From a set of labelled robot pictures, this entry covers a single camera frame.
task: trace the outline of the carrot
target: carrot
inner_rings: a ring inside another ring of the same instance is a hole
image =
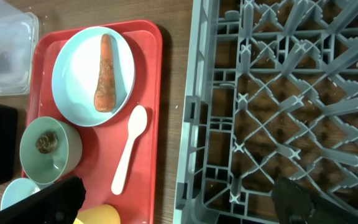
[[[110,112],[116,106],[116,82],[108,34],[102,35],[100,47],[100,71],[98,87],[94,93],[94,107],[99,112]]]

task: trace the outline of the wooden table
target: wooden table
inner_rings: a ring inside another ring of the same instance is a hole
[[[49,32],[133,19],[156,23],[163,35],[160,127],[155,223],[172,223],[180,130],[193,1],[182,0],[6,0],[39,18],[40,38]],[[17,151],[25,128],[29,97],[3,96],[0,104],[19,110]],[[20,177],[16,159],[15,178]],[[0,185],[0,201],[9,183]]]

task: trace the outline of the transparent container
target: transparent container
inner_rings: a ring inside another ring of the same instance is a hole
[[[38,35],[39,22],[34,14],[0,0],[0,96],[29,93]]]

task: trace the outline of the spoon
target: spoon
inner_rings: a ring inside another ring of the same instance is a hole
[[[122,153],[121,160],[119,161],[116,174],[112,180],[111,191],[115,195],[122,193],[124,189],[125,180],[127,177],[129,159],[131,158],[132,148],[135,139],[144,132],[147,126],[147,113],[146,109],[137,105],[131,113],[128,122],[128,140],[125,145],[124,152]]]

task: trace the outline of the gray plastic crate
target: gray plastic crate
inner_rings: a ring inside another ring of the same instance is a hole
[[[279,175],[358,216],[358,0],[234,2],[194,0],[174,223],[277,223]]]

